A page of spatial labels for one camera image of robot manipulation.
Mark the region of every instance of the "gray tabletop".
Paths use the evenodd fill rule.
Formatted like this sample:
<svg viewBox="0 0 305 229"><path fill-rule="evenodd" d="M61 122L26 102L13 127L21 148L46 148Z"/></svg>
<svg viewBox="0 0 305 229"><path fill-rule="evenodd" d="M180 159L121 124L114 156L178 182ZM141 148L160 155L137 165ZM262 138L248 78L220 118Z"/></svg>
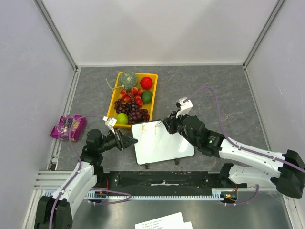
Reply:
<svg viewBox="0 0 305 229"><path fill-rule="evenodd" d="M253 192L239 192L241 201ZM219 201L132 200L125 203L94 207L82 203L72 229L134 229L134 225L181 212L184 222L193 229L292 229L277 192L260 192L249 204L225 207Z"/></svg>
<svg viewBox="0 0 305 229"><path fill-rule="evenodd" d="M253 98L242 66L152 66L152 67L92 67L82 68L70 114L106 115L112 91L106 83L108 78L115 85L118 72L156 73L159 76L155 98L153 119L161 119L175 110L179 98L190 96L203 85L216 90L224 128L233 139L258 148L266 149L263 132L255 110ZM220 133L216 104L210 91L202 91L192 99L193 109L190 115L197 115L205 122L208 129ZM104 121L88 118L88 123L79 139L74 143L79 152L86 144L86 133L98 128L107 133ZM130 130L123 131L131 135ZM141 171L144 166L136 163L134 147L124 151L117 149L103 153L104 170ZM195 155L180 160L179 165L173 161L154 163L151 171L220 171L222 164L228 160L203 156L197 150ZM57 170L72 170L77 158L69 142L63 142Z"/></svg>

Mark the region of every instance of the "green lime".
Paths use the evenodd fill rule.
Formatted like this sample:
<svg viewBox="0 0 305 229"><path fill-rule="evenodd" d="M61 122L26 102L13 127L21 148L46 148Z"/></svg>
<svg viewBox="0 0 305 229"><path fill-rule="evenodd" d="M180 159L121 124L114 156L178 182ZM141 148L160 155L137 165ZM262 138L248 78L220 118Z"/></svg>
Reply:
<svg viewBox="0 0 305 229"><path fill-rule="evenodd" d="M128 124L128 117L124 113L119 113L118 116L116 117L117 122L120 124Z"/></svg>
<svg viewBox="0 0 305 229"><path fill-rule="evenodd" d="M151 91L144 91L142 93L141 98L142 98L144 104L150 103L152 101L152 99L153 99L152 94L153 93Z"/></svg>

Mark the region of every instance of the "cable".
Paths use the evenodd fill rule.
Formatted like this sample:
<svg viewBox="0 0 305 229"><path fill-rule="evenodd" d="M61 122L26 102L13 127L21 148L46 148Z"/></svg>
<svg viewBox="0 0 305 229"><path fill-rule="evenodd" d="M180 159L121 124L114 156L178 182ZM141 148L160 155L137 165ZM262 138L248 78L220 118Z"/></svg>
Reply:
<svg viewBox="0 0 305 229"><path fill-rule="evenodd" d="M103 202L95 203L95 202L89 201L90 203L95 204L95 205L109 205L109 204L123 203L123 202L128 201L132 197L131 194L126 193L126 192L118 192L118 191L105 190L105 189L100 189L100 188L91 188L91 191L103 191L103 192L110 192L110 193L116 193L116 194L128 196L126 199L122 199L122 200L118 200L118 201L114 201L114 202L107 202L107 203L103 203Z"/></svg>
<svg viewBox="0 0 305 229"><path fill-rule="evenodd" d="M74 124L75 124L77 121L81 120L82 118L87 118L87 117L94 117L94 118L101 118L101 119L103 119L103 116L100 116L100 115L85 115L85 116L82 116L82 117L76 119L76 120L72 123L72 125L71 125L71 127L70 127L70 129L69 129L69 134L68 134L69 142L70 142L71 147L72 147L72 149L74 150L74 152L75 152L75 154L76 154L76 156L77 156L77 158L78 158L79 166L78 166L78 168L77 168L77 172L71 177L71 179L70 179L70 180L66 183L66 185L62 188L61 192L58 194L58 196L56 197L56 199L55 199L55 201L54 201L54 204L53 204L52 209L51 209L51 214L50 214L49 229L52 229L54 211L55 211L55 208L56 208L56 205L57 205L58 200L60 199L60 197L62 196L62 194L65 192L65 190L66 190L66 188L69 186L69 184L75 179L75 177L78 175L78 173L79 173L80 170L81 170L81 157L80 157L80 154L77 152L76 148L74 147L74 145L73 145L73 143L72 143L71 132L72 132L72 129L73 129ZM131 194L125 193L124 195L128 195L128 196L130 196L130 197L127 198L127 199L124 199L124 200L121 201L121 202L116 201L116 203L122 203L122 202L127 201L127 200L129 200L129 199L131 198ZM115 202L104 203L104 205L113 204L113 203L115 203Z"/></svg>
<svg viewBox="0 0 305 229"><path fill-rule="evenodd" d="M258 191L259 191L259 185L256 185L256 192L255 192L254 196L251 199L243 201L243 202L240 202L240 203L226 204L226 206L228 206L228 205L229 206L237 206L237 205L247 204L247 203L251 202L252 200L254 200L257 197Z"/></svg>
<svg viewBox="0 0 305 229"><path fill-rule="evenodd" d="M236 148L238 149L242 149L242 150L245 150L247 152L250 152L250 153L253 153L253 154L256 154L256 155L259 155L259 156L263 156L263 157L266 157L266 158L269 158L269 159L272 159L272 160L276 160L276 161L279 161L279 162L282 162L288 166L291 166L299 171L301 171L302 173L305 173L305 170L288 162L288 161L285 161L285 160L282 160L280 158L277 158L277 157L273 157L271 155L265 155L263 153L260 153L260 152L257 152L255 150L252 150L252 149L248 149L248 148L245 148L243 146L239 147L239 145L235 144L229 137L228 135L226 134L225 130L224 130L224 127L223 127L223 124L222 124L222 121L221 121L221 116L220 116L220 108L219 108L219 103L218 103L218 98L217 98L217 95L216 95L216 92L213 88L209 87L209 86L203 86L201 88L199 88L197 91L195 91L190 97L188 97L186 100L184 100L183 102L186 103L187 101L189 101L191 98L193 98L198 92L200 92L201 90L203 89L210 89L214 95L214 98L215 98L215 101L216 101L216 105L217 105L217 112L218 112L218 121L219 121L219 126L220 126L220 129L225 137L225 139L231 143L233 146L235 146Z"/></svg>

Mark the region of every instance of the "grapes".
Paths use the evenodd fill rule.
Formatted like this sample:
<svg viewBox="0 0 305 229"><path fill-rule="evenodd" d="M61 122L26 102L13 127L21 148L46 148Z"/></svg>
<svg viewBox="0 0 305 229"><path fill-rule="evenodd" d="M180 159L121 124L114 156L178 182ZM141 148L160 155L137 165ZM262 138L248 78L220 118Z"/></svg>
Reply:
<svg viewBox="0 0 305 229"><path fill-rule="evenodd" d="M123 103L122 99L118 99L114 102L114 109L116 113L125 113L128 116L128 124L147 122L149 121L149 115L147 109L140 109L134 100Z"/></svg>

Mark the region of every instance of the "wire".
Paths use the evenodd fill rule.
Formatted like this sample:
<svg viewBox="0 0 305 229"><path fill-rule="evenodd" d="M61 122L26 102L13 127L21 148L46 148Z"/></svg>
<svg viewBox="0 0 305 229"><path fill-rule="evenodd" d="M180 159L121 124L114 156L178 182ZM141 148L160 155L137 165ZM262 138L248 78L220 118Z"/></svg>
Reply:
<svg viewBox="0 0 305 229"><path fill-rule="evenodd" d="M229 206L237 206L237 205L247 204L247 203L251 202L252 200L254 200L257 197L258 191L259 191L259 185L256 185L256 192L255 192L254 196L251 199L243 201L243 202L240 202L240 203L226 204L226 206L228 206L228 205Z"/></svg>
<svg viewBox="0 0 305 229"><path fill-rule="evenodd" d="M237 191L238 191L238 184L235 184L235 191L234 191L234 193L237 193Z"/></svg>
<svg viewBox="0 0 305 229"><path fill-rule="evenodd" d="M118 87L111 87L111 86L110 86L110 84L108 83L107 78L106 78L106 82L107 82L108 86L111 88L111 90L112 90L112 91L114 91L114 89L124 87L124 85L122 85L122 86L118 86Z"/></svg>
<svg viewBox="0 0 305 229"><path fill-rule="evenodd" d="M236 199L232 199L230 197L228 197L228 199L231 200L231 201L237 202L237 200L238 200L238 191L236 191Z"/></svg>
<svg viewBox="0 0 305 229"><path fill-rule="evenodd" d="M56 205L57 205L57 202L58 200L60 199L60 197L63 195L63 193L65 192L66 188L69 186L69 184L76 178L76 176L79 174L80 170L81 170L81 157L80 157L80 154L77 152L76 148L74 147L73 143L72 143L72 139L71 139L71 132L72 132L72 129L73 129L73 126L74 124L81 120L82 118L87 118L87 117L93 117L93 118L101 118L103 119L103 116L100 116L100 115L85 115L85 116L82 116L78 119L76 119L70 129L69 129L69 134L68 134L68 137L69 137L69 142L71 144L71 147L72 149L74 150L76 156L77 156L77 159L78 159L78 162L79 162L79 166L77 168L77 172L74 173L74 175L71 177L71 179L66 183L66 185L62 188L61 192L58 194L58 196L56 197L55 201L54 201L54 204L52 206L52 209L51 209L51 214L50 214L50 221L49 221L49 229L52 229L52 225L53 225L53 216L54 216L54 211L55 211L55 208L56 208ZM127 199L124 199L122 201L116 201L116 202L109 202L109 203L104 203L104 205L109 205L109 204L113 204L113 203L122 203L122 202L125 202L127 200L129 200L131 198L131 194L129 193L125 193L124 195L128 195L130 196L129 198Z"/></svg>
<svg viewBox="0 0 305 229"><path fill-rule="evenodd" d="M193 98L198 92L200 92L201 90L203 89L209 89L212 91L213 95L214 95L214 98L215 98L215 101L216 101L216 105L217 105L217 112L218 112L218 121L219 121L219 126L220 126L220 129L225 137L225 139L231 143L233 146L235 146L236 148L238 149L242 149L242 150L245 150L247 152L250 152L250 153L253 153L253 154L256 154L256 155L259 155L259 156L263 156L263 157L266 157L266 158L269 158L269 159L272 159L272 160L276 160L276 161L279 161L281 163L284 163L288 166L291 166L299 171L301 171L302 173L305 173L305 170L300 168L299 166L296 166L288 161L285 161L285 160L282 160L280 158L277 158L277 157L273 157L271 155L265 155L263 153L260 153L260 152L257 152L255 150L252 150L252 149L248 149L248 148L245 148L243 146L239 147L239 145L237 145L236 143L234 143L229 137L228 135L226 134L225 130L224 130L224 127L223 127L223 124L222 124L222 121L221 121L221 116L220 116L220 108L219 108L219 103L218 103L218 98L217 98L217 95L216 95L216 92L213 88L209 87L209 86L203 86L201 88L199 88L197 91L195 91L190 97L188 97L186 100L184 100L183 102L186 103L187 101L189 101L191 98Z"/></svg>
<svg viewBox="0 0 305 229"><path fill-rule="evenodd" d="M118 200L118 201L114 201L114 202L107 202L107 203L103 203L103 202L96 203L96 202L89 201L90 203L95 204L95 205L109 205L109 204L123 203L123 202L128 201L132 197L131 194L126 193L126 192L118 192L118 191L105 190L105 189L100 189L100 188L91 188L91 191L103 191L103 192L110 192L110 193L116 193L116 194L128 196L126 199L122 199L122 200Z"/></svg>
<svg viewBox="0 0 305 229"><path fill-rule="evenodd" d="M109 189L109 182L108 179L106 179L107 189Z"/></svg>

